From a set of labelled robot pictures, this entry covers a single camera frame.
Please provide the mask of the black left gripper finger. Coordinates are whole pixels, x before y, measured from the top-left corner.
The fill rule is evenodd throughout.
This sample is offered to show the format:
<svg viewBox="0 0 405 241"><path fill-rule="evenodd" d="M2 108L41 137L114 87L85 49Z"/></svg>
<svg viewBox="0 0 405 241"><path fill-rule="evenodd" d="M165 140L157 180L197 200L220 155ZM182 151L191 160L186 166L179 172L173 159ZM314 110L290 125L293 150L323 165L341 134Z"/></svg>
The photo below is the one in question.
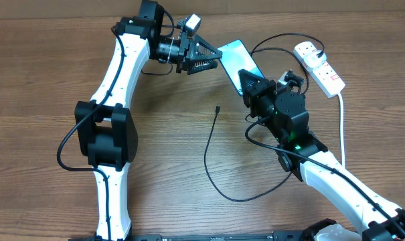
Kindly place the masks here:
<svg viewBox="0 0 405 241"><path fill-rule="evenodd" d="M222 51L210 45L199 35L195 35L191 44L192 60L215 60L222 57Z"/></svg>
<svg viewBox="0 0 405 241"><path fill-rule="evenodd" d="M218 63L215 60L208 60L202 62L196 62L187 69L187 74L192 75L198 72L215 69L218 67Z"/></svg>

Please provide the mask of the Galaxy smartphone blue screen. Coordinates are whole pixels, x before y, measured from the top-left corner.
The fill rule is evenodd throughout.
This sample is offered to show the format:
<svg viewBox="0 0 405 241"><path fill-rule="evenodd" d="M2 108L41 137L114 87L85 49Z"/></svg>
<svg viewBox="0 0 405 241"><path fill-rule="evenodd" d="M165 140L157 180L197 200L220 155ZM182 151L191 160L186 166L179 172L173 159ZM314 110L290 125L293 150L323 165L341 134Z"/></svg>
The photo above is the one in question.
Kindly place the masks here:
<svg viewBox="0 0 405 241"><path fill-rule="evenodd" d="M222 52L220 63L239 96L243 96L242 85L238 74L240 70L245 69L252 74L264 77L242 40L234 40L218 49Z"/></svg>

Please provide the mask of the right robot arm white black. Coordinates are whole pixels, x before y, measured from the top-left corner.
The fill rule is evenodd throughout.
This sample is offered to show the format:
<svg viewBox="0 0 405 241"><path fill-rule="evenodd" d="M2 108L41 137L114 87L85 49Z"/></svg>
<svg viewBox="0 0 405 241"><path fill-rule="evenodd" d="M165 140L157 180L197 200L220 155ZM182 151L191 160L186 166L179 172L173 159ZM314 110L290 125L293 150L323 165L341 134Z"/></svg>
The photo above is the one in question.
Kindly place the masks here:
<svg viewBox="0 0 405 241"><path fill-rule="evenodd" d="M309 130L305 95L291 90L301 87L301 78L277 84L247 70L238 76L245 106L278 141L267 148L286 172L323 194L363 240L405 240L405 210L364 185Z"/></svg>

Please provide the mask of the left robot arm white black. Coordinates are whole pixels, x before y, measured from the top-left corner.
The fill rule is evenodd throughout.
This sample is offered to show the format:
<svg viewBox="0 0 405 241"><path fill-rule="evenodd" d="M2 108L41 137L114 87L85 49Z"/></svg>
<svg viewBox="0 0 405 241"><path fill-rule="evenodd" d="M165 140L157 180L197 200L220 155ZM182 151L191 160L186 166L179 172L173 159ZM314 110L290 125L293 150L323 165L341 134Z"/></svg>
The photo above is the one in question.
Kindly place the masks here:
<svg viewBox="0 0 405 241"><path fill-rule="evenodd" d="M127 175L138 147L131 99L148 60L169 64L177 73L195 74L217 67L220 50L196 34L201 18L192 14L172 23L163 35L169 13L156 1L142 1L138 15L122 17L112 27L115 49L98 90L74 111L78 140L96 178L98 227L93 240L126 240L131 233Z"/></svg>

